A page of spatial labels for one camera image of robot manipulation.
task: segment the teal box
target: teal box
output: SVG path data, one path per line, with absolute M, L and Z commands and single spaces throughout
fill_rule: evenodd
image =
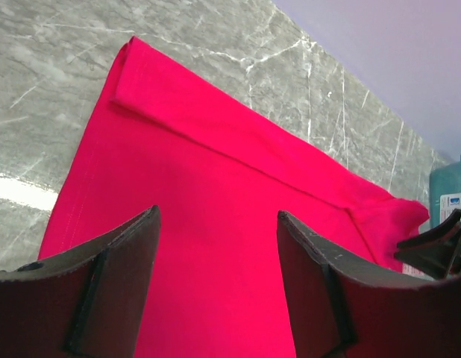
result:
M 438 226 L 454 209 L 461 209 L 461 158 L 430 174 L 430 225 Z

